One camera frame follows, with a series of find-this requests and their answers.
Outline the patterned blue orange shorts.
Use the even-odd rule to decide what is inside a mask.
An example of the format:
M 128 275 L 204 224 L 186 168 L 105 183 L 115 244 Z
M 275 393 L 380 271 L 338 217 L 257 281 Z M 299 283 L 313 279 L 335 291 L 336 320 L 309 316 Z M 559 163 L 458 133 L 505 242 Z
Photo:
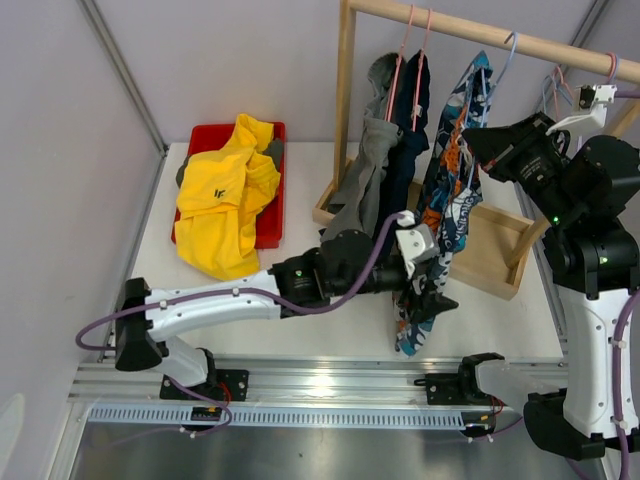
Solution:
M 432 148 L 431 159 L 423 180 L 416 214 L 421 223 L 427 224 L 437 240 L 440 254 L 456 254 L 466 247 L 470 226 L 470 214 L 473 206 L 469 200 L 455 198 L 456 154 L 455 138 L 462 123 L 464 85 L 470 73 L 469 65 L 452 89 L 440 114 L 436 137 Z M 425 345 L 435 320 L 417 325 L 405 324 L 396 313 L 395 351 L 406 358 L 411 358 Z

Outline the navy blue shorts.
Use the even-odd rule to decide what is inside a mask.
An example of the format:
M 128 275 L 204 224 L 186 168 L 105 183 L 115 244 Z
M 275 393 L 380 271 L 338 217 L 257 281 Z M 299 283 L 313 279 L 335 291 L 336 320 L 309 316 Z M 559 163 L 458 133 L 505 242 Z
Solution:
M 380 187 L 378 224 L 392 213 L 407 206 L 408 190 L 414 175 L 416 159 L 429 147 L 425 128 L 430 104 L 430 71 L 428 59 L 417 52 L 406 64 L 398 88 L 393 120 L 401 134 L 389 152 L 386 177 Z

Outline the olive green shorts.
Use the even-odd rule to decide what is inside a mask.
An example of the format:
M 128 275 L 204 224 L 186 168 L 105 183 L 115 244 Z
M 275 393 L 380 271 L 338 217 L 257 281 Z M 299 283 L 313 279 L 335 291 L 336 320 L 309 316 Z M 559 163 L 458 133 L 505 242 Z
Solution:
M 280 139 L 272 140 L 267 146 L 267 148 L 262 152 L 262 154 L 270 157 L 274 164 L 275 169 L 279 171 L 282 163 L 282 159 L 284 157 L 284 142 Z M 187 155 L 183 163 L 177 170 L 175 181 L 178 187 L 182 185 L 184 174 L 188 166 L 189 160 L 190 160 L 190 155 Z

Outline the yellow shorts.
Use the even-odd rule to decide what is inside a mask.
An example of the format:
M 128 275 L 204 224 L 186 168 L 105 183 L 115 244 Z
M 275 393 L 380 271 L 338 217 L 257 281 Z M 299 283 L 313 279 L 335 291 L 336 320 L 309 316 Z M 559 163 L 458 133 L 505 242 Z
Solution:
M 265 153 L 273 140 L 272 123 L 240 114 L 224 146 L 190 157 L 174 223 L 176 252 L 184 262 L 223 281 L 260 270 L 257 217 L 277 197 L 281 182 Z

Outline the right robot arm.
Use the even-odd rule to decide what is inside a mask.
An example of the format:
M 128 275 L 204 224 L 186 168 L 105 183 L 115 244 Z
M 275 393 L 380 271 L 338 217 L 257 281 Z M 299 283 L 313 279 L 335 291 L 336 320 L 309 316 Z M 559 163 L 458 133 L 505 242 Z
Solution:
M 536 113 L 463 137 L 491 178 L 520 185 L 549 221 L 544 254 L 565 315 L 568 383 L 547 385 L 499 356 L 478 355 L 456 389 L 468 403 L 490 395 L 517 411 L 544 451 L 578 461 L 608 449 L 628 457 L 639 448 L 628 331 L 639 247 L 619 216 L 639 189 L 639 152 L 596 135 L 568 157 L 557 134 L 552 119 Z

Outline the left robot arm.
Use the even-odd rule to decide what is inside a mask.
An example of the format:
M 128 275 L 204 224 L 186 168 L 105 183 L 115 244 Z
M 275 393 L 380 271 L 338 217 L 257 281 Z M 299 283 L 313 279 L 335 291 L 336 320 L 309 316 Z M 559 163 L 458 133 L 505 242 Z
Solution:
M 143 278 L 130 279 L 115 322 L 115 367 L 160 372 L 192 398 L 207 399 L 218 383 L 213 354 L 185 343 L 182 334 L 230 322 L 318 315 L 356 294 L 398 291 L 439 248 L 424 227 L 399 230 L 396 238 L 398 254 L 381 259 L 383 237 L 344 230 L 267 270 L 210 287 L 151 289 Z

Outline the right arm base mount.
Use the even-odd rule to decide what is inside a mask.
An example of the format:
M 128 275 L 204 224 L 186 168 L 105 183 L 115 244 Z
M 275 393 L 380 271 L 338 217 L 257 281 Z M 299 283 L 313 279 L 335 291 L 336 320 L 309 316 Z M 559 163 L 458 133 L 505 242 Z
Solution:
M 413 381 L 426 395 L 427 403 L 435 406 L 503 406 L 496 397 L 482 392 L 471 377 L 455 373 L 430 373 Z

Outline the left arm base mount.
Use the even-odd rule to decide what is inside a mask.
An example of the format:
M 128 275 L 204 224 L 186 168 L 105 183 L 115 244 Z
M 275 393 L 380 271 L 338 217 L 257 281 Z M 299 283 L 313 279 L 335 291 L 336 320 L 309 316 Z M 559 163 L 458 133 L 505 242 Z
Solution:
M 219 402 L 244 402 L 249 387 L 249 371 L 241 369 L 218 369 L 213 380 L 188 387 L 201 396 Z M 196 400 L 196 397 L 176 387 L 168 376 L 162 379 L 159 398 L 163 400 Z

